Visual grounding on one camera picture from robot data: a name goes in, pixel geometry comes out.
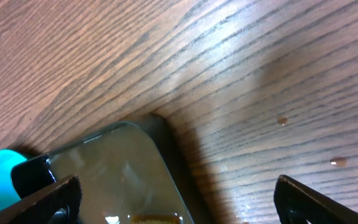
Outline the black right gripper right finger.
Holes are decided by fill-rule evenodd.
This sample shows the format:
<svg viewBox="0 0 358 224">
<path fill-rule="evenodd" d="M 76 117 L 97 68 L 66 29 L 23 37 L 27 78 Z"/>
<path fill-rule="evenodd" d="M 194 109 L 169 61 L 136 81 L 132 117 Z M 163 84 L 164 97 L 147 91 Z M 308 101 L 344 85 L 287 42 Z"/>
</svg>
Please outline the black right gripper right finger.
<svg viewBox="0 0 358 224">
<path fill-rule="evenodd" d="M 301 182 L 280 175 L 273 201 L 281 223 L 358 224 L 358 213 Z"/>
</svg>

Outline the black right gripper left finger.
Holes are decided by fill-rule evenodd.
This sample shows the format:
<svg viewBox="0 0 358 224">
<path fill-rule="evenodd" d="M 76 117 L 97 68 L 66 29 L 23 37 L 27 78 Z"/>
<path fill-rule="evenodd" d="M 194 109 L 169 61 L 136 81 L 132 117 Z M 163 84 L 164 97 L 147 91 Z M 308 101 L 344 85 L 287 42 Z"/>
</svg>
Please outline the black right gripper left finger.
<svg viewBox="0 0 358 224">
<path fill-rule="evenodd" d="M 80 180 L 68 175 L 0 211 L 0 224 L 78 223 Z"/>
</svg>

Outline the green yellow sponge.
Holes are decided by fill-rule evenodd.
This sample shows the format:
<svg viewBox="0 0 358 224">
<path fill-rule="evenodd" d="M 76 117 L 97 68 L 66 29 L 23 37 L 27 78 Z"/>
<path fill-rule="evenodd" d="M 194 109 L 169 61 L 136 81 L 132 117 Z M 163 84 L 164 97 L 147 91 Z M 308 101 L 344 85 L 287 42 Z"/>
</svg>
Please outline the green yellow sponge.
<svg viewBox="0 0 358 224">
<path fill-rule="evenodd" d="M 175 215 L 133 215 L 131 224 L 181 224 L 182 219 Z"/>
</svg>

